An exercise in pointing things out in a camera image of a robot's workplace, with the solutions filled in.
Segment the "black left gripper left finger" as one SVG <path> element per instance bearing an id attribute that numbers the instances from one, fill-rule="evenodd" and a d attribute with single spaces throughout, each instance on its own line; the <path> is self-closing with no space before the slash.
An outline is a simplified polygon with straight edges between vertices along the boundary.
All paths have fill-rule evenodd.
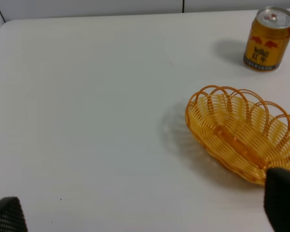
<path id="1" fill-rule="evenodd" d="M 27 224 L 18 197 L 0 199 L 0 232 L 27 232 Z"/>

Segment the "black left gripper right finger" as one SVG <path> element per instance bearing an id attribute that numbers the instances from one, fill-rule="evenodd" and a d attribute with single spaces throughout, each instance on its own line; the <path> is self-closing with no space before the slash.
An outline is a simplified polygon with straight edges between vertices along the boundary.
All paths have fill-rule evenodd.
<path id="1" fill-rule="evenodd" d="M 290 232 L 290 171 L 267 170 L 263 207 L 275 232 Z"/>

